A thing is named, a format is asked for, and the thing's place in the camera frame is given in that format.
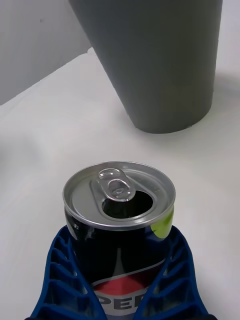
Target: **white table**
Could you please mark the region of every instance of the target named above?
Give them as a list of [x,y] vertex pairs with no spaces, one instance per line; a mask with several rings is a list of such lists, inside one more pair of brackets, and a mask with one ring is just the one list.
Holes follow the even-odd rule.
[[79,56],[0,107],[0,318],[23,320],[40,296],[62,189],[95,163],[153,166],[176,187],[174,224],[198,289],[219,320],[240,317],[240,5],[223,7],[213,105],[181,132],[134,128],[98,58]]

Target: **gray cylinder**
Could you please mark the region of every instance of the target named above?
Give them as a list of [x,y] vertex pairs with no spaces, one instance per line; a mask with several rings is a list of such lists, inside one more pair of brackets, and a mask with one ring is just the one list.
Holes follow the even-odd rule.
[[170,133],[213,98],[222,0],[70,0],[133,124]]

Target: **aluminum lid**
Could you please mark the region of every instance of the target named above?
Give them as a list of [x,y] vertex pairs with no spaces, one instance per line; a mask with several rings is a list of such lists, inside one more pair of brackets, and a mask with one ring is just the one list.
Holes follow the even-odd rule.
[[[127,218],[105,212],[106,201],[118,208],[136,199],[144,201],[142,195],[146,194],[151,198],[146,212]],[[165,174],[135,162],[113,161],[87,167],[74,174],[63,189],[68,214],[86,225],[115,231],[143,228],[164,218],[173,209],[175,196],[174,185]]]

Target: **pull tab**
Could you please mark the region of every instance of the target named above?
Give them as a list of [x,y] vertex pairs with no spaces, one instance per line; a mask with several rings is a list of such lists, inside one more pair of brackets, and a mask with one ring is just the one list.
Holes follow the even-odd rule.
[[136,193],[133,184],[120,169],[107,168],[99,172],[97,182],[108,199],[127,202]]

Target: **soda can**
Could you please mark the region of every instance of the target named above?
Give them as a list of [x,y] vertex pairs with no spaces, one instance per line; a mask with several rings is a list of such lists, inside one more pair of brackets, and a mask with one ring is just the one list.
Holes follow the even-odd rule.
[[175,188],[140,163],[104,162],[74,174],[63,190],[79,270],[109,320],[133,318],[168,255]]

